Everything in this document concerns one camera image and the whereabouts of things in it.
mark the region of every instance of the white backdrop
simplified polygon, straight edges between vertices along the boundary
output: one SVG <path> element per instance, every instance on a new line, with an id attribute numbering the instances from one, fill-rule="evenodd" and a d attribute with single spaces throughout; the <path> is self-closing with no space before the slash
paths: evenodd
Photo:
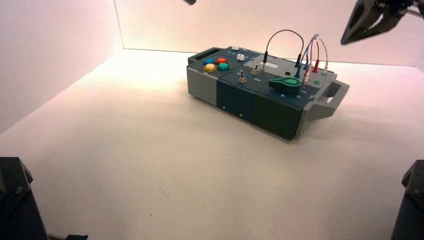
<path id="1" fill-rule="evenodd" d="M 113 0 L 0 0 L 0 133 L 122 48 Z"/>
<path id="2" fill-rule="evenodd" d="M 201 52 L 237 43 L 265 51 L 279 29 L 293 29 L 304 38 L 320 33 L 331 61 L 415 66 L 424 50 L 424 21 L 406 15 L 388 34 L 347 46 L 340 39 L 356 0 L 115 0 L 123 46 Z M 296 36 L 276 37 L 270 54 L 295 58 Z"/>

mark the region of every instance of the white button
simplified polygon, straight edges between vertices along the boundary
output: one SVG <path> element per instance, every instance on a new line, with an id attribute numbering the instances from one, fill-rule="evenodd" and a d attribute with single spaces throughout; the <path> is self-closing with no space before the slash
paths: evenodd
<path id="1" fill-rule="evenodd" d="M 240 49 L 240 47 L 239 47 L 239 45 L 234 44 L 234 45 L 231 46 L 231 49 L 234 50 L 234 51 L 237 51 L 237 50 Z"/>
<path id="2" fill-rule="evenodd" d="M 245 56 L 243 54 L 237 54 L 237 60 L 244 61 L 245 60 Z"/>

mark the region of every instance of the blue cable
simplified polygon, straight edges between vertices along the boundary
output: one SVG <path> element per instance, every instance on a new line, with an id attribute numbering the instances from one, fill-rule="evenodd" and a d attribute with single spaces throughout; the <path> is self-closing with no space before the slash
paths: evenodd
<path id="1" fill-rule="evenodd" d="M 312 44 L 312 42 L 314 41 L 314 40 L 316 40 L 318 37 L 319 37 L 320 35 L 318 34 L 318 33 L 316 33 L 311 39 L 310 39 L 310 42 L 309 42 L 309 44 L 307 45 L 307 47 L 306 47 L 306 49 L 305 49 L 305 52 L 303 53 L 303 56 L 302 56 L 302 58 L 301 58 L 301 60 L 300 60 L 300 64 L 299 64 L 299 67 L 297 68 L 297 72 L 296 72 L 296 74 L 294 75 L 294 77 L 295 78 L 300 78 L 300 76 L 301 76 L 301 67 L 302 67 L 302 62 L 303 62 L 303 60 L 304 60 L 304 57 L 305 57 L 305 54 L 308 54 L 308 50 L 309 50 L 309 47 L 311 46 L 311 44 Z M 306 65 L 305 66 L 308 66 L 309 64 L 308 64 L 308 55 L 306 55 Z"/>

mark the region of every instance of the black cable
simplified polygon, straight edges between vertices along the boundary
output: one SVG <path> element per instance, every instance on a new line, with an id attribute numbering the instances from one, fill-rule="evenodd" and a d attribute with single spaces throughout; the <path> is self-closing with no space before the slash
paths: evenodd
<path id="1" fill-rule="evenodd" d="M 297 56 L 297 62 L 296 62 L 296 65 L 295 65 L 295 67 L 297 68 L 299 66 L 299 64 L 300 64 L 300 60 L 301 60 L 301 57 L 302 57 L 302 52 L 304 51 L 304 47 L 305 47 L 305 42 L 304 42 L 303 37 L 300 36 L 299 33 L 295 32 L 293 30 L 290 30 L 290 29 L 279 30 L 276 33 L 274 33 L 274 35 L 271 36 L 271 38 L 268 40 L 268 44 L 266 44 L 265 55 L 263 57 L 263 64 L 265 65 L 265 63 L 267 62 L 267 58 L 268 58 L 268 47 L 270 46 L 271 40 L 273 39 L 273 37 L 275 35 L 277 35 L 277 34 L 279 34 L 281 32 L 291 32 L 291 33 L 294 33 L 294 34 L 296 34 L 300 38 L 300 40 L 302 40 L 302 49 L 300 50 L 300 53 Z"/>

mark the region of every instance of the knob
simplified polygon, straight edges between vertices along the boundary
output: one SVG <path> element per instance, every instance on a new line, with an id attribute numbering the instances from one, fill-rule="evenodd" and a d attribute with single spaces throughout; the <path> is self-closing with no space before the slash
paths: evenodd
<path id="1" fill-rule="evenodd" d="M 301 81 L 294 77 L 280 77 L 269 80 L 268 86 L 287 95 L 297 95 L 301 89 Z"/>

